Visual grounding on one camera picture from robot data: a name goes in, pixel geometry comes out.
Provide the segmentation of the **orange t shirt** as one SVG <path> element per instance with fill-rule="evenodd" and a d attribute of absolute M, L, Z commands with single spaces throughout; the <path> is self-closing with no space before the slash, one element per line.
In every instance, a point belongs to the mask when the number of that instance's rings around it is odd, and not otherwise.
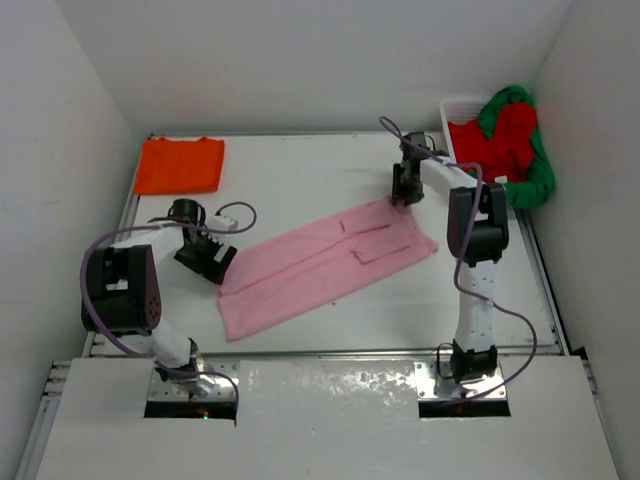
<path fill-rule="evenodd" d="M 136 195 L 177 195 L 216 192 L 221 181 L 226 143 L 201 137 L 143 143 L 133 192 Z"/>

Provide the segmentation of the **pink t shirt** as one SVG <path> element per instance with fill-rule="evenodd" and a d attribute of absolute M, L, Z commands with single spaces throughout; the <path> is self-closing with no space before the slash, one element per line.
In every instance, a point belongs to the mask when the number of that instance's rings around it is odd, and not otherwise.
<path fill-rule="evenodd" d="M 387 197 L 238 253 L 218 289 L 228 341 L 257 334 L 411 267 L 439 249 Z"/>

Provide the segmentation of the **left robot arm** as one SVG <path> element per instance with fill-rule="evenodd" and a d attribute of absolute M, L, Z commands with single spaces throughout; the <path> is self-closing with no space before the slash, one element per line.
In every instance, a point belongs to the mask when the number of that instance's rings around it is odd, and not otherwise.
<path fill-rule="evenodd" d="M 151 359 L 162 381 L 193 396 L 210 394 L 220 376 L 206 372 L 195 340 L 163 314 L 157 268 L 171 260 L 219 286 L 237 254 L 220 237 L 237 229 L 238 221 L 221 211 L 209 218 L 197 201 L 178 199 L 129 238 L 96 247 L 83 261 L 85 329 L 106 332 L 127 353 Z"/>

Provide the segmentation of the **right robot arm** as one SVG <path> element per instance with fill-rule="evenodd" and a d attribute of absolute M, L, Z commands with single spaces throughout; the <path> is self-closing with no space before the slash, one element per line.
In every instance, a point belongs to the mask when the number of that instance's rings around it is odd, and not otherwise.
<path fill-rule="evenodd" d="M 446 239 L 456 258 L 454 286 L 459 319 L 447 380 L 457 383 L 491 375 L 497 368 L 493 290 L 498 262 L 509 244 L 506 190 L 433 151 L 407 147 L 393 166 L 392 202 L 405 206 L 424 197 L 423 187 L 448 196 Z"/>

